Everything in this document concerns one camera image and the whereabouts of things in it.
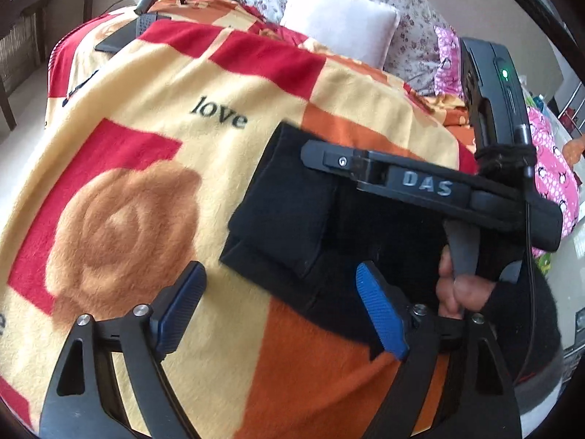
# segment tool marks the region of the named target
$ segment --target blue gripper pad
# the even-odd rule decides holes
[[[150,330],[156,339],[154,350],[159,359],[178,348],[206,287],[207,275],[203,264],[192,261],[177,281],[165,287],[152,302]]]
[[[408,354],[406,334],[410,329],[406,296],[388,284],[371,261],[358,266],[356,286],[384,350],[403,360]]]

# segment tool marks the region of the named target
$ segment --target white pillow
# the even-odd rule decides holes
[[[280,25],[381,69],[400,12],[375,0],[288,0]]]

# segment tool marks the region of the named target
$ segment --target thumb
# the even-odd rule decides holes
[[[479,312],[488,301],[495,282],[477,275],[462,274],[455,278],[453,296],[467,310]]]

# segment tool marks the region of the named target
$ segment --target human hand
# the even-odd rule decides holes
[[[443,248],[439,262],[439,281],[435,292],[439,299],[439,315],[463,318],[463,310],[479,312],[488,301],[495,282],[477,275],[462,274],[453,278],[453,261],[449,246]]]

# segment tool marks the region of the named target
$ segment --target pink pillow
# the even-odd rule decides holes
[[[536,147],[535,182],[543,198],[558,203],[563,212],[562,237],[571,233],[579,213],[579,194],[573,172],[555,145],[551,123],[534,108],[528,108],[532,143]],[[533,249],[535,256],[543,251]]]
[[[459,38],[453,30],[435,27],[439,38],[439,58],[441,65],[435,74],[435,94],[453,94],[463,99],[461,87],[461,51]]]

